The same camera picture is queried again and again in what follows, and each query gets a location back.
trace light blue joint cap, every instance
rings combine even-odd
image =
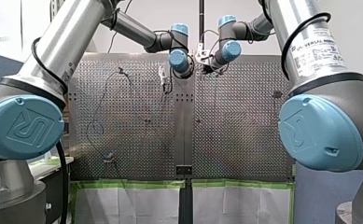
[[[242,47],[239,42],[235,40],[228,41],[224,47],[222,47],[222,57],[227,62],[236,60],[242,53]]]
[[[169,55],[169,64],[178,73],[184,73],[189,68],[188,55],[182,49],[175,49]]]
[[[172,31],[177,31],[181,34],[188,35],[188,27],[184,23],[175,23],[170,28]]]
[[[332,102],[302,94],[280,111],[281,140],[288,153],[313,170],[347,172],[363,160],[363,141],[355,124]]]
[[[231,21],[236,21],[236,17],[232,15],[223,16],[221,19],[219,19],[218,26],[221,27]]]
[[[63,115],[52,101],[19,95],[0,101],[0,159],[29,160],[51,150],[62,137]]]

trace pegboard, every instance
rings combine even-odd
[[[73,179],[175,178],[173,95],[158,75],[165,58],[84,57],[69,95]]]
[[[277,120],[288,84],[275,56],[242,56],[220,76],[195,77],[195,178],[287,181]]]
[[[290,180],[279,57],[242,56],[220,76],[197,66],[169,95],[158,76],[165,63],[165,54],[84,56],[69,95],[73,179],[175,179],[176,165],[191,165],[192,178]],[[115,162],[104,162],[111,153]]]

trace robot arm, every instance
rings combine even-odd
[[[85,49],[102,22],[148,52],[170,50],[180,76],[191,71],[188,27],[175,24],[157,35],[116,11],[118,0],[69,0],[17,75],[0,81],[0,159],[28,160],[53,148],[63,134],[63,95]]]
[[[350,71],[314,0],[264,0],[291,84],[279,130],[302,165],[333,172],[363,169],[363,75]]]
[[[172,25],[170,31],[161,34],[146,28],[125,13],[118,11],[112,20],[103,25],[142,45],[146,52],[170,50],[169,64],[180,77],[189,77],[192,59],[188,56],[188,27],[182,23]]]
[[[206,55],[211,52],[202,53],[200,50],[197,60],[212,70],[217,70],[240,56],[242,47],[238,40],[264,41],[268,39],[272,29],[272,24],[264,15],[260,15],[251,22],[236,21],[236,17],[232,15],[224,16],[218,22],[219,50],[209,57]]]

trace wire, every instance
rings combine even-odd
[[[91,122],[89,122],[88,123],[88,125],[86,126],[86,132],[85,132],[85,134],[86,134],[86,138],[88,139],[88,141],[89,141],[89,143],[91,144],[91,146],[93,147],[93,149],[97,152],[97,153],[99,153],[99,155],[102,157],[102,160],[105,160],[106,158],[107,158],[107,156],[106,155],[104,155],[94,144],[93,144],[93,142],[91,141],[91,139],[90,139],[90,137],[89,137],[89,128],[91,127],[91,125],[92,125],[92,127],[93,127],[93,130],[94,130],[94,133],[96,133],[96,134],[105,134],[105,129],[104,129],[104,127],[103,127],[103,124],[101,123],[101,122],[97,122],[97,119],[96,119],[96,116],[97,116],[97,114],[98,114],[98,112],[99,112],[99,109],[100,109],[100,107],[102,107],[102,104],[103,104],[103,100],[104,100],[104,98],[106,97],[106,94],[107,94],[107,90],[108,90],[108,81],[110,80],[110,78],[112,77],[112,76],[114,76],[115,74],[120,74],[120,72],[122,71],[123,69],[122,68],[120,68],[119,67],[119,71],[117,71],[117,72],[114,72],[114,73],[112,73],[111,75],[109,75],[108,77],[107,77],[107,79],[105,80],[105,90],[104,90],[104,92],[103,92],[103,95],[102,95],[102,97],[100,98],[100,101],[99,101],[99,104],[97,105],[97,107],[96,107],[96,109],[94,110],[94,113],[93,113],[93,119],[91,120]],[[96,127],[95,127],[95,122],[97,122],[99,125],[100,125],[100,132],[97,132],[97,130],[96,130]]]
[[[202,40],[202,38],[204,37],[204,35],[206,34],[206,33],[208,33],[208,32],[210,32],[210,33],[213,33],[213,34],[215,34],[215,35],[219,35],[217,32],[215,32],[214,30],[205,30],[202,34],[201,34],[201,40]]]
[[[43,63],[42,61],[38,58],[38,55],[36,54],[36,44],[39,42],[39,40],[41,39],[41,37],[35,39],[33,41],[32,44],[32,55],[35,58],[36,62],[39,64],[39,66],[41,66],[42,69],[44,69],[45,72],[47,72],[51,77],[53,77],[56,81],[58,81],[63,88],[63,94],[66,94],[68,92],[68,87],[65,84],[65,82],[59,78],[58,76],[56,76],[56,74],[54,74],[52,71],[50,71]]]
[[[132,1],[133,1],[133,0],[130,0],[130,1],[129,1],[129,3],[128,3],[128,6],[126,6],[125,14],[128,12],[128,10],[129,10],[129,6],[131,5]],[[117,22],[117,20],[115,19],[115,18],[116,18],[116,13],[117,13],[117,12],[114,12],[114,13],[113,13],[113,16],[112,16],[112,18],[114,18],[114,21],[113,21],[113,25],[112,25],[112,27],[115,27],[115,23]],[[112,35],[112,38],[111,38],[111,44],[110,44],[110,46],[109,46],[109,48],[108,48],[107,53],[109,53],[109,52],[111,51],[112,46],[114,45],[114,38],[115,38],[115,36],[116,36],[117,34],[118,34],[118,32],[115,32],[115,33]]]
[[[298,34],[308,25],[312,24],[314,20],[321,18],[321,17],[327,17],[327,22],[330,21],[331,15],[327,12],[321,12],[314,16],[312,16],[310,19],[303,21],[297,29],[289,36],[288,40],[284,44],[282,55],[281,55],[281,68],[283,70],[284,75],[286,76],[286,79],[289,79],[288,72],[286,70],[286,56],[288,53],[289,48],[291,47],[292,41],[294,41],[295,37],[298,36]]]
[[[268,22],[273,24],[272,18],[269,16],[268,11],[266,10],[266,0],[262,0],[262,10],[263,10],[263,15],[265,16],[266,20],[268,20]]]
[[[65,155],[62,143],[59,141],[56,144],[56,148],[59,154],[59,160],[62,170],[62,192],[63,192],[63,201],[62,201],[62,216],[60,220],[60,224],[66,224],[67,221],[67,207],[68,207],[68,172],[67,172],[67,163],[65,161]]]

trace label sticker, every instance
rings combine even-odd
[[[314,29],[314,37],[295,41],[291,53],[300,77],[308,77],[323,67],[343,67],[344,60],[329,29]]]

